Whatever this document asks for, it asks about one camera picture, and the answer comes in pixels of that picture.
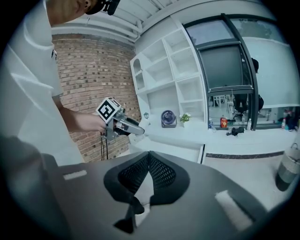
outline red can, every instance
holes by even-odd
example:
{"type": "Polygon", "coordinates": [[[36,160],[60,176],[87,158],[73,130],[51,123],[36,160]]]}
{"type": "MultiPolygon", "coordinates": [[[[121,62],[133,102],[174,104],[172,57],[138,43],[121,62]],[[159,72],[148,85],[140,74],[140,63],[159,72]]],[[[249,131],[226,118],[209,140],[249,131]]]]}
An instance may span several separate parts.
{"type": "Polygon", "coordinates": [[[227,127],[227,119],[224,116],[220,119],[220,125],[221,125],[221,128],[227,127]]]}

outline brick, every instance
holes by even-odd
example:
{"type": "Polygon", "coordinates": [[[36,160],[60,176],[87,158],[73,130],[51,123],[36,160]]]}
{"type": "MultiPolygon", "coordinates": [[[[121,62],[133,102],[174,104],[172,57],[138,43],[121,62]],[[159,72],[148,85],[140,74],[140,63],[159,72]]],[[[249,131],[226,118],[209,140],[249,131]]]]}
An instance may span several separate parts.
{"type": "MultiPolygon", "coordinates": [[[[81,34],[55,35],[53,43],[64,88],[61,101],[66,108],[92,113],[104,97],[115,97],[129,117],[141,119],[130,68],[130,60],[135,56],[131,46],[81,34]]],[[[70,136],[85,162],[101,160],[100,133],[70,133],[70,136]]],[[[106,159],[105,141],[103,144],[106,159]]],[[[108,144],[109,158],[113,158],[128,150],[129,139],[121,136],[108,144]]]]}

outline perforated black mesh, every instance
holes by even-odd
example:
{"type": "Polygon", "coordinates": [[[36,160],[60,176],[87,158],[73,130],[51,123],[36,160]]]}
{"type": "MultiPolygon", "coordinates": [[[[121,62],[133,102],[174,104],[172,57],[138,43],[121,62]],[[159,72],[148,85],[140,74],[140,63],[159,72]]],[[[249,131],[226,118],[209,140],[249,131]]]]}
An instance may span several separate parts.
{"type": "Polygon", "coordinates": [[[135,194],[149,171],[148,156],[118,174],[119,182],[126,187],[131,193],[135,194]]]}
{"type": "Polygon", "coordinates": [[[149,165],[154,191],[166,188],[175,181],[175,171],[151,155],[149,165]]]}

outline roller blind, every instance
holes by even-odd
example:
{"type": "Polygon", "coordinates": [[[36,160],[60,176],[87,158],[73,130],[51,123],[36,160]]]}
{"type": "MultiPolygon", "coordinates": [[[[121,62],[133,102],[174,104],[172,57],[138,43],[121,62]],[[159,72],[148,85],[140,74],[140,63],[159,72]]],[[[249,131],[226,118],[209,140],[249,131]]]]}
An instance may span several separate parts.
{"type": "Polygon", "coordinates": [[[263,38],[243,39],[259,62],[256,78],[263,108],[300,106],[299,72],[290,46],[263,38]]]}

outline black object on windowsill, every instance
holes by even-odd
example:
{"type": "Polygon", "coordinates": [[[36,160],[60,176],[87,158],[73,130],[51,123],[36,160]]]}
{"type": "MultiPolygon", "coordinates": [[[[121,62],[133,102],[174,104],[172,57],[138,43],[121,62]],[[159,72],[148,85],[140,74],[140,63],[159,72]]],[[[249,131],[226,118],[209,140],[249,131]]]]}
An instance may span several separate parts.
{"type": "Polygon", "coordinates": [[[231,133],[226,133],[227,136],[233,135],[233,136],[237,136],[239,133],[244,133],[245,129],[243,127],[239,127],[239,128],[233,128],[231,133]]]}

